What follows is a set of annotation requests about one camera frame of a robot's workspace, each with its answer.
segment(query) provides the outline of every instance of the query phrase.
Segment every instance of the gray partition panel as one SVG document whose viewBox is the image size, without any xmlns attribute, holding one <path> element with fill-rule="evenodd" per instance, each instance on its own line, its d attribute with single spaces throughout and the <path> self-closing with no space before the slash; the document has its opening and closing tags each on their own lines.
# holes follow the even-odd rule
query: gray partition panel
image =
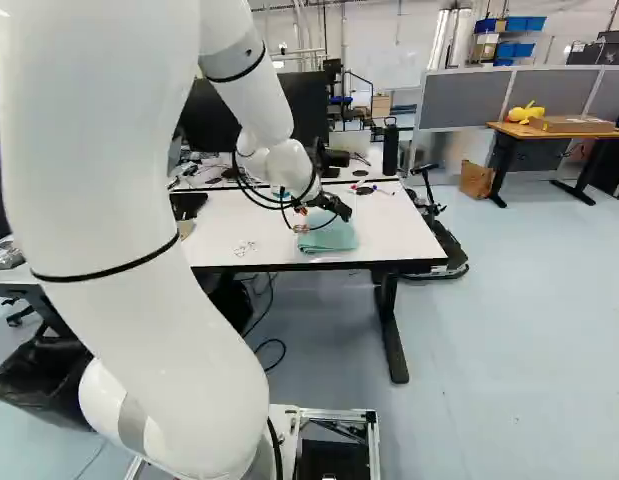
<svg viewBox="0 0 619 480">
<path fill-rule="evenodd" d="M 615 122 L 619 116 L 619 70 L 606 70 L 589 115 Z"/>
<path fill-rule="evenodd" d="M 580 115 L 596 83 L 598 70 L 523 70 L 516 74 L 506 111 L 531 100 L 546 115 Z"/>
<path fill-rule="evenodd" d="M 496 121 L 510 71 L 429 75 L 420 129 L 484 126 Z"/>
</svg>

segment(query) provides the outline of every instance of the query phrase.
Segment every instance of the silver band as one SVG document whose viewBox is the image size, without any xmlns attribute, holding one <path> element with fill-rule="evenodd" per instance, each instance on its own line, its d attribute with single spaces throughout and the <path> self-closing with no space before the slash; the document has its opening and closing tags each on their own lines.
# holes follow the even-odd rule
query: silver band
<svg viewBox="0 0 619 480">
<path fill-rule="evenodd" d="M 263 48 L 264 43 L 256 27 L 253 27 L 223 51 L 198 57 L 198 65 L 209 79 L 236 77 L 259 61 Z"/>
<path fill-rule="evenodd" d="M 118 435 L 120 435 L 120 440 L 125 447 L 142 455 L 146 455 L 145 425 L 147 418 L 147 414 L 140 404 L 129 395 L 125 396 L 118 417 Z"/>
</svg>

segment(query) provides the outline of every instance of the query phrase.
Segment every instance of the folded towel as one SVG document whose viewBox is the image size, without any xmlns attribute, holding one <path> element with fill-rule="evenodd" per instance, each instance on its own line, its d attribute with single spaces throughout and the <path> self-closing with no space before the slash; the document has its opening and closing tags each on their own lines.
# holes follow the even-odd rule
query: folded towel
<svg viewBox="0 0 619 480">
<path fill-rule="evenodd" d="M 319 227 L 333 217 L 332 212 L 318 210 L 307 215 L 309 227 Z M 303 253 L 341 252 L 358 248 L 358 237 L 353 225 L 338 217 L 326 227 L 298 234 L 298 248 Z"/>
</svg>

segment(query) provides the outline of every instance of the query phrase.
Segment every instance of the yellow plush toy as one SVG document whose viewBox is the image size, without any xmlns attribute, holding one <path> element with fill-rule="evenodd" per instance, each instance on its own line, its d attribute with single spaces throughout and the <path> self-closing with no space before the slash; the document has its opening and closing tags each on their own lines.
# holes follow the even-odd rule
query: yellow plush toy
<svg viewBox="0 0 619 480">
<path fill-rule="evenodd" d="M 529 123 L 529 118 L 536 117 L 541 118 L 545 116 L 545 107 L 534 107 L 533 104 L 536 103 L 535 100 L 529 102 L 525 108 L 522 107 L 514 107 L 509 110 L 509 115 L 507 115 L 507 121 L 513 123 L 519 123 L 520 125 L 527 125 Z"/>
</svg>

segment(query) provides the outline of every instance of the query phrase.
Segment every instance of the cubicle partition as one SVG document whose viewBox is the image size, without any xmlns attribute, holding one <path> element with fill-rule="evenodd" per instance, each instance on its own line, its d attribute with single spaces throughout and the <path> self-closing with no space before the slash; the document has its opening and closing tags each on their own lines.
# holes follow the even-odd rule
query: cubicle partition
<svg viewBox="0 0 619 480">
<path fill-rule="evenodd" d="M 428 149 L 427 163 L 446 162 L 451 175 L 459 173 L 465 152 L 467 158 L 487 164 L 493 134 L 486 122 L 502 121 L 511 108 L 531 100 L 546 107 L 547 115 L 588 114 L 610 121 L 619 116 L 619 66 L 440 70 L 423 74 L 421 85 L 411 159 L 421 160 L 422 149 Z M 545 171 L 553 167 L 547 165 Z M 532 170 L 538 171 L 538 165 Z"/>
</svg>

